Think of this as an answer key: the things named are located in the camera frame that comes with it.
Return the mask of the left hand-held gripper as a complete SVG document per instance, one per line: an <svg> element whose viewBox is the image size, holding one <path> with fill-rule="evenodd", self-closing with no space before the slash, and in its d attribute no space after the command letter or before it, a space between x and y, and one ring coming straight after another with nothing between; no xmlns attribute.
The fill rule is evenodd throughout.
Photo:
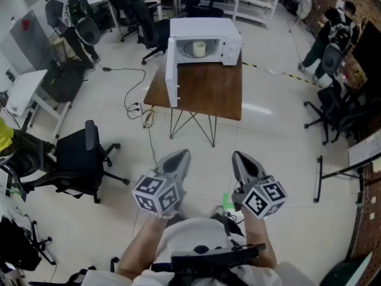
<svg viewBox="0 0 381 286"><path fill-rule="evenodd" d="M132 194L138 207L160 218L171 218L184 197L191 152L182 149L160 159L155 168L139 178Z"/></svg>

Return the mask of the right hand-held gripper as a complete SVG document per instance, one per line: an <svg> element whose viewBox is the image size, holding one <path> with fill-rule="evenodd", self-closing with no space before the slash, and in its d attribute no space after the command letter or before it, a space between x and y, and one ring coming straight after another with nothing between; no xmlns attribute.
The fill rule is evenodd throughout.
<svg viewBox="0 0 381 286"><path fill-rule="evenodd" d="M236 212L247 209L257 219L276 213L288 196L279 181L266 174L263 166L250 155L235 151L232 155L233 172L241 187L232 194Z"/></svg>

